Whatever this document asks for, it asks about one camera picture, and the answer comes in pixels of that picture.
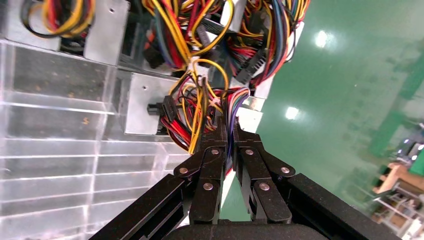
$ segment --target red wire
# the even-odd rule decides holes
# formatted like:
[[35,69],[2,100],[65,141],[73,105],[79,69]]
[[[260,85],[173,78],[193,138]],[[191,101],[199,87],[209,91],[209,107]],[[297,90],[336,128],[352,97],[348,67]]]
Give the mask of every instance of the red wire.
[[190,21],[188,22],[187,32],[185,33],[185,40],[189,39],[189,32],[192,30],[193,25],[195,24],[195,19],[197,18],[197,10],[199,8],[199,1],[195,0],[193,4],[193,9],[191,10]]
[[58,26],[56,25],[56,9],[55,9],[55,1],[50,0],[48,6],[48,22],[50,23],[51,28],[53,30],[57,30]]
[[189,133],[183,129],[183,127],[180,126],[176,121],[173,121],[171,123],[171,126],[175,128],[175,130],[182,136],[184,140],[187,142],[190,139]]

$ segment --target transparent plastic shelf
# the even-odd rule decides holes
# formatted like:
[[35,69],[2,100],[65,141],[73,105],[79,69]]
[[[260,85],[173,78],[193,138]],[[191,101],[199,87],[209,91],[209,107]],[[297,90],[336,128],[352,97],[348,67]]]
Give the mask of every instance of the transparent plastic shelf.
[[108,104],[104,104],[101,101],[72,98],[72,95],[69,97],[58,97],[6,91],[4,96],[5,101],[1,101],[0,105],[91,114],[116,114],[113,108]]

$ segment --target clear acrylic panel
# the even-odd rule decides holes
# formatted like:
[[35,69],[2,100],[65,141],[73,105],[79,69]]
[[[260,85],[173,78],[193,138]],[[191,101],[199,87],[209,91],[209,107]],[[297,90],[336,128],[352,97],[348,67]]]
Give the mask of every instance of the clear acrylic panel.
[[1,240],[86,240],[187,159],[124,134],[117,71],[0,39]]

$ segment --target blue wire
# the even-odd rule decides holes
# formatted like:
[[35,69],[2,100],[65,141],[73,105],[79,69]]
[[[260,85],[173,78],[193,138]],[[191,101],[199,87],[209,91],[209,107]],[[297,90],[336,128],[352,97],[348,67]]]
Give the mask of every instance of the blue wire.
[[168,52],[167,49],[167,45],[165,44],[165,39],[164,39],[164,35],[162,32],[162,20],[160,19],[160,14],[158,9],[155,9],[154,11],[155,14],[155,18],[156,18],[156,33],[157,33],[157,39],[159,41],[159,50],[162,53],[162,57],[165,60],[166,64],[168,64],[169,66],[171,66],[172,68],[176,68],[176,64],[174,63],[174,61],[172,60],[172,57],[170,55],[170,53]]
[[294,0],[294,4],[293,4],[293,10],[291,11],[291,14],[295,15],[296,10],[298,9],[298,0]]
[[274,59],[274,61],[272,61],[270,69],[267,73],[267,76],[265,77],[266,79],[269,78],[271,76],[271,74],[276,70],[278,64],[281,62],[281,60],[283,59],[283,44],[281,44],[281,42],[283,42],[283,26],[282,26],[282,15],[281,15],[281,11],[283,11],[284,7],[282,7],[283,3],[281,1],[278,0],[273,0],[274,4],[273,4],[273,8],[274,8],[274,14],[275,14],[275,19],[276,19],[276,25],[277,25],[277,31],[276,31],[276,36],[277,36],[277,41],[276,41],[276,52],[277,55]]

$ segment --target yellow wire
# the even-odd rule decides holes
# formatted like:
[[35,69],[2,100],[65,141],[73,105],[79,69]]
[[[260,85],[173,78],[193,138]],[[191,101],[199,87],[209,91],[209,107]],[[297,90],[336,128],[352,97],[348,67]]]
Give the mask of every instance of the yellow wire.
[[172,85],[171,89],[170,89],[170,90],[169,90],[169,92],[168,92],[168,95],[171,95],[171,94],[172,94],[172,92],[175,90],[175,88],[178,86],[178,84],[180,84],[180,82],[181,82],[181,81],[183,81],[184,79],[186,79],[187,75],[190,75],[191,73],[192,73],[192,71],[191,71],[191,70],[189,70],[189,71],[187,71],[186,73],[184,73],[184,75],[182,75],[182,77],[181,77],[180,79],[178,79],[178,81],[176,81],[176,82]]
[[[60,26],[59,29],[53,30],[51,28],[50,24],[48,24],[48,18],[49,18],[48,11],[49,11],[49,5],[52,4],[51,1],[52,0],[46,0],[43,3],[42,15],[43,15],[43,23],[44,23],[45,27],[48,29],[49,32],[55,34],[55,33],[61,32],[61,30],[66,30],[67,28]],[[92,0],[91,4],[92,4],[92,7],[90,8],[90,12],[88,12],[88,15],[85,18],[84,22],[82,24],[80,24],[77,28],[72,29],[70,33],[64,34],[62,37],[65,37],[65,38],[75,37],[75,34],[80,34],[82,31],[84,31],[89,26],[89,24],[91,24],[93,17],[95,15],[95,12],[96,12],[96,0]],[[74,14],[77,14],[78,18],[79,18],[79,16],[82,16],[82,14],[83,14],[82,8],[81,9],[75,8],[75,10],[72,12],[72,15],[74,15]],[[77,24],[78,23],[76,21],[74,21],[73,19],[70,22],[70,26],[76,26]]]
[[[199,17],[197,18],[196,22],[193,25],[192,31],[195,32],[197,27],[199,26],[200,22],[202,21],[202,16],[206,15],[208,10],[211,8],[212,4],[214,4],[215,0],[209,0],[209,2],[207,3],[206,7],[204,7],[203,11],[200,13]],[[217,45],[217,43],[219,41],[221,41],[221,39],[224,37],[224,35],[227,33],[228,28],[230,28],[230,24],[231,21],[233,20],[233,14],[234,14],[234,3],[233,0],[227,0],[228,2],[228,6],[229,6],[229,19],[228,22],[226,23],[223,31],[217,36],[215,37],[215,39],[205,48],[199,50],[199,51],[195,51],[193,52],[193,56],[199,56],[202,55],[206,52],[208,52],[209,50],[211,50],[212,48],[215,47],[215,45]]]
[[294,19],[298,19],[298,15],[299,15],[299,12],[300,12],[300,9],[301,9],[301,7],[300,7],[301,4],[302,4],[302,1],[299,0],[299,3],[297,4],[297,8],[296,8],[296,15],[294,15]]
[[257,38],[257,37],[263,37],[264,36],[263,34],[252,34],[252,35],[250,35],[250,34],[246,34],[246,33],[243,33],[243,32],[239,32],[239,33],[237,33],[237,35],[243,36],[243,37],[252,37],[252,38]]
[[199,59],[194,60],[193,63],[192,63],[193,72],[195,72],[195,73],[197,72],[196,71],[196,64],[197,63],[207,63],[207,64],[210,64],[210,65],[213,65],[214,67],[216,67],[221,72],[222,76],[224,77],[224,81],[225,81],[225,88],[224,89],[228,90],[230,82],[228,80],[228,75],[227,75],[227,73],[225,72],[225,70],[223,69],[222,66],[220,66],[218,63],[216,63],[214,61],[199,58]]
[[55,33],[64,32],[64,31],[71,29],[72,27],[74,27],[78,24],[78,21],[80,20],[82,14],[83,14],[83,4],[84,4],[83,0],[77,0],[76,1],[75,8],[73,9],[70,18],[68,18],[68,20],[66,20],[66,22],[63,25],[61,25],[59,28],[57,28],[56,30],[51,29],[50,25],[48,23],[50,1],[52,1],[52,0],[44,1],[43,5],[42,5],[42,13],[41,13],[42,16],[43,16],[43,18],[42,18],[43,23],[50,33],[55,34]]
[[196,111],[194,112],[194,119],[193,119],[193,125],[192,125],[192,129],[193,131],[195,130],[195,132],[193,135],[191,135],[190,147],[188,148],[189,154],[193,154],[194,152],[196,141],[199,138],[200,126],[202,125],[202,117],[200,117],[198,128],[196,128],[196,122],[198,120],[199,110],[202,106],[202,104],[200,103],[202,101],[201,99],[202,99],[202,93],[199,92],[197,96],[197,106],[196,106]]
[[186,9],[186,8],[188,8],[191,4],[193,4],[193,3],[194,3],[194,1],[195,1],[195,0],[188,0],[188,1],[185,1],[185,2],[182,4],[181,9]]
[[178,16],[179,15],[179,9],[178,9],[178,0],[173,0],[173,6],[174,6],[174,8],[175,8],[175,16]]
[[268,39],[266,40],[266,48],[269,49],[271,45],[271,31],[273,30],[273,16],[271,14],[270,6],[267,4],[265,0],[263,0],[263,5],[265,6],[265,11],[269,16],[269,32],[268,32]]
[[141,4],[143,4],[143,7],[145,8],[145,9],[147,9],[147,11],[152,15],[152,16],[155,16],[156,14],[155,14],[155,12],[150,8],[150,7],[147,7],[147,4],[146,4],[146,1],[147,0],[141,0]]
[[248,6],[246,6],[246,7],[244,8],[244,10],[246,11],[247,16],[250,18],[250,17],[252,16],[252,12],[249,10]]
[[185,63],[188,64],[190,59],[192,58],[191,53],[189,51],[189,48],[187,47],[187,44],[185,44],[183,35],[181,31],[177,30],[175,31],[173,28],[173,25],[166,15],[165,11],[163,10],[162,6],[159,4],[157,0],[152,0],[153,4],[156,6],[157,10],[159,11],[160,15],[163,18],[163,21],[165,22],[166,26],[169,28],[169,31],[172,35],[172,37],[175,40],[176,47],[178,51],[181,53],[182,58],[184,59]]

